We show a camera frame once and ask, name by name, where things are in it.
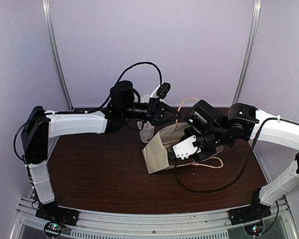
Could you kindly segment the brown paper bag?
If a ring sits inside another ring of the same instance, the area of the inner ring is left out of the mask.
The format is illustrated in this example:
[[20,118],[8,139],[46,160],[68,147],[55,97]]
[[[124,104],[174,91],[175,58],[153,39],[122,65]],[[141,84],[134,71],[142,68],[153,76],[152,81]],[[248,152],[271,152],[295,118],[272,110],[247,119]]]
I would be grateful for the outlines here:
[[142,150],[148,174],[153,174],[163,170],[173,169],[174,167],[183,167],[188,165],[204,166],[214,169],[219,169],[224,166],[221,158],[217,154],[224,150],[223,146],[217,147],[217,153],[208,159],[195,161],[196,154],[185,160],[170,160],[167,157],[167,149],[173,147],[177,143],[191,137],[185,133],[190,130],[190,127],[185,122],[176,122],[159,130],[155,136],[148,142]]

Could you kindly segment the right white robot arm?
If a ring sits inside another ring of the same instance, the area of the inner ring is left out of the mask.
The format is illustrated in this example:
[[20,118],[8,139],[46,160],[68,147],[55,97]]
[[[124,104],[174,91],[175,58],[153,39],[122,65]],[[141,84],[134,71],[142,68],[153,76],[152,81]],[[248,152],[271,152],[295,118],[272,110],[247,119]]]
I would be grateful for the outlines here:
[[245,210],[249,219],[257,219],[265,211],[265,206],[271,206],[299,184],[298,122],[242,103],[232,105],[224,115],[204,100],[198,101],[184,119],[195,133],[186,141],[185,156],[201,152],[208,157],[221,145],[234,147],[237,140],[266,141],[298,151],[290,166],[256,193],[257,200]]

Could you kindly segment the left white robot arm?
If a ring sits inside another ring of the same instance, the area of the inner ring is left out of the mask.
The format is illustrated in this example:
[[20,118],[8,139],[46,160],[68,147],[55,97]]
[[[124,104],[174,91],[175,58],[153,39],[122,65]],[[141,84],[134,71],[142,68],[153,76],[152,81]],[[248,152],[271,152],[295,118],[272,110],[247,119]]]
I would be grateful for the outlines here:
[[132,82],[124,80],[110,89],[108,105],[99,110],[55,112],[46,111],[42,106],[34,107],[28,124],[22,130],[21,141],[23,159],[38,200],[43,204],[43,214],[51,221],[57,221],[62,216],[61,209],[53,204],[55,196],[47,169],[50,138],[83,133],[116,133],[129,119],[149,122],[153,126],[179,120],[181,113],[163,102],[169,90],[170,84],[163,83],[154,90],[155,97],[142,103]]

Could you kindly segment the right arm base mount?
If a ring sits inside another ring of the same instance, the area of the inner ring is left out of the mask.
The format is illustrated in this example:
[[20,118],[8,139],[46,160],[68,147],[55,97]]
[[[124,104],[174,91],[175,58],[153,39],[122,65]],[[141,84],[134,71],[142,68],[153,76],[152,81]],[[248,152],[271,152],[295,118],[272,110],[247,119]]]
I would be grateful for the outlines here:
[[260,236],[264,232],[263,219],[271,215],[268,207],[252,208],[251,206],[231,209],[228,211],[231,225],[243,224],[244,231],[252,237]]

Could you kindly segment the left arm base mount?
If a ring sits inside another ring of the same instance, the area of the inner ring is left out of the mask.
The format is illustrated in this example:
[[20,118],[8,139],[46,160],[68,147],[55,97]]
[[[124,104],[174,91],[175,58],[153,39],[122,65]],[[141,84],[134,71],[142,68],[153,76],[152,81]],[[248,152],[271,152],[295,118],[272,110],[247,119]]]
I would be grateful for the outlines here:
[[47,221],[43,226],[45,235],[49,238],[56,238],[68,230],[69,226],[76,226],[79,212],[61,207],[51,211],[46,206],[39,205],[35,216]]

